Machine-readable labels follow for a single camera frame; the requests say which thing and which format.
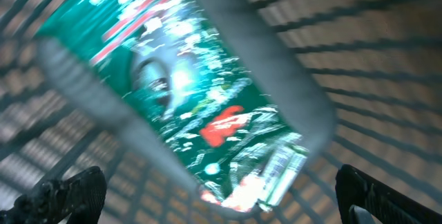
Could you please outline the green 3M gloves packet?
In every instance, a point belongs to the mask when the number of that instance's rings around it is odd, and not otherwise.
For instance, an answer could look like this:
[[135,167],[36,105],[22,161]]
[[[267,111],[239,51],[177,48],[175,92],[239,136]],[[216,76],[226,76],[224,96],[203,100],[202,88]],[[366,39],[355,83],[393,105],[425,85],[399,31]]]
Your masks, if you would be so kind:
[[194,0],[67,0],[37,36],[59,42],[139,113],[207,202],[268,212],[305,164],[301,135]]

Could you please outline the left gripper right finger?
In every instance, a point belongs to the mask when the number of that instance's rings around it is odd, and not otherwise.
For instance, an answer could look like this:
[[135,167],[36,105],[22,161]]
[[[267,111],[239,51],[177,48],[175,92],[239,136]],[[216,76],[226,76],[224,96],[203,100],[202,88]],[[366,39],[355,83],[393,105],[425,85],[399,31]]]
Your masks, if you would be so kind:
[[338,170],[335,190],[344,224],[441,223],[440,214],[351,165]]

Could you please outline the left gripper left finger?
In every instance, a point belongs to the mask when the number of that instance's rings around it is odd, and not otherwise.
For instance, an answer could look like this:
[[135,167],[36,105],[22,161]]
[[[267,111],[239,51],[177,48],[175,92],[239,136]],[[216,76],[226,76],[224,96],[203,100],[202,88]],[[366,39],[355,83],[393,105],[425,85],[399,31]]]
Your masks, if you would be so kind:
[[14,206],[1,211],[1,224],[97,224],[104,207],[106,177],[98,166],[66,180],[47,180]]

